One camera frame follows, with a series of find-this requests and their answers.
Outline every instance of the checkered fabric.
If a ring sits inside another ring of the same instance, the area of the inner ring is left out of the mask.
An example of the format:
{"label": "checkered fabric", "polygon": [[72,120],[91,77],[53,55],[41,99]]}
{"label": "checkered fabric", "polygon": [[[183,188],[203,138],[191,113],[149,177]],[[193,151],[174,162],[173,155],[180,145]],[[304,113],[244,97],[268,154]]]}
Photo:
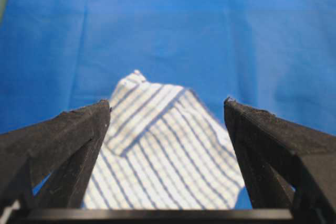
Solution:
{"label": "checkered fabric", "polygon": [[191,90],[135,71],[110,100],[111,122],[86,208],[229,209],[244,186],[227,131]]}

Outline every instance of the blue table surface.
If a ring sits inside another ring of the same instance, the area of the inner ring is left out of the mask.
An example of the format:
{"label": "blue table surface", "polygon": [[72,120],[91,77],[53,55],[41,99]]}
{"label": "blue table surface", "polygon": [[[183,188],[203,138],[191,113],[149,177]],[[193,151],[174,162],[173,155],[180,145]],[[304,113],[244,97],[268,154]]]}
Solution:
{"label": "blue table surface", "polygon": [[[336,134],[336,0],[8,0],[0,133],[109,98],[139,69]],[[236,208],[249,208],[244,189]]]}

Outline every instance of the black frame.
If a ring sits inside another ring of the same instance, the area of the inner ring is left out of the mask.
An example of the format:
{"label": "black frame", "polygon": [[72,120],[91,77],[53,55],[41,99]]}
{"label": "black frame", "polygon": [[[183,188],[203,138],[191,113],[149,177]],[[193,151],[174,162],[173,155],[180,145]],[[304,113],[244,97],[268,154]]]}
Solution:
{"label": "black frame", "polygon": [[336,137],[231,99],[224,110],[254,210],[76,209],[110,122],[101,101],[0,135],[1,214],[19,200],[9,223],[335,223]]}

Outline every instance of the striped fabric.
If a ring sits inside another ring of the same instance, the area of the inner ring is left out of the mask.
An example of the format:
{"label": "striped fabric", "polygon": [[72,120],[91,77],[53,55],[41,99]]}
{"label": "striped fabric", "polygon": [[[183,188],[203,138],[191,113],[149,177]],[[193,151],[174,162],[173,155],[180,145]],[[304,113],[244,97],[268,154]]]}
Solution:
{"label": "striped fabric", "polygon": [[84,207],[234,207],[244,181],[228,133],[191,90],[149,83],[136,70],[110,106]]}

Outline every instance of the blue fabric background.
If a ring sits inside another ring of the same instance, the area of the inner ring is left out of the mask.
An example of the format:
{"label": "blue fabric background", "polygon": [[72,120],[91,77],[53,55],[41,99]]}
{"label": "blue fabric background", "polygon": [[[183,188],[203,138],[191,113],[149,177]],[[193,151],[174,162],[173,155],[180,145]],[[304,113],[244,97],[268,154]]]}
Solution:
{"label": "blue fabric background", "polygon": [[231,95],[336,134],[335,17],[336,0],[9,0],[0,133],[109,98],[139,69],[222,121]]}

